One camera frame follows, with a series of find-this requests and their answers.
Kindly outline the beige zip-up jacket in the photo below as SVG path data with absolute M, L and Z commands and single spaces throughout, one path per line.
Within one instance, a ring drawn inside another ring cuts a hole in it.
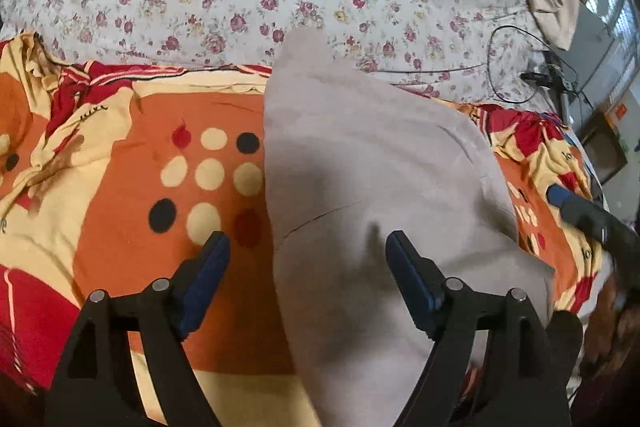
M 488 294 L 521 288 L 549 316 L 553 272 L 518 246 L 506 180 L 468 116 L 358 72 L 298 28 L 264 124 L 274 287 L 322 425 L 392 425 L 431 352 L 385 260 L 393 231 L 442 273 Z

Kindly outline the black tripod stand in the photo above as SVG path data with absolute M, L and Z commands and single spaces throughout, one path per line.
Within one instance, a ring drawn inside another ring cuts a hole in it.
M 553 50 L 542 52 L 544 62 L 539 66 L 530 66 L 525 72 L 521 72 L 520 78 L 529 87 L 544 88 L 551 93 L 551 100 L 561 120 L 570 127 L 574 120 L 570 115 L 570 102 L 576 98 L 574 84 L 565 77 L 564 66 L 566 63 Z

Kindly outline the orange red dotted blanket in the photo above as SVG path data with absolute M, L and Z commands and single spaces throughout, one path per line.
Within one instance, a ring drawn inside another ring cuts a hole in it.
M 244 426 L 312 426 L 271 276 L 262 115 L 270 69 L 65 65 L 34 35 L 1 46 L 1 395 L 50 386 L 96 284 L 132 291 L 228 233 L 230 274 L 186 343 Z

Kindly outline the barred window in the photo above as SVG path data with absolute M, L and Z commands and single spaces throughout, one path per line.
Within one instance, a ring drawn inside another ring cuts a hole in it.
M 585 5 L 626 53 L 634 53 L 639 45 L 639 9 L 634 0 L 586 0 Z

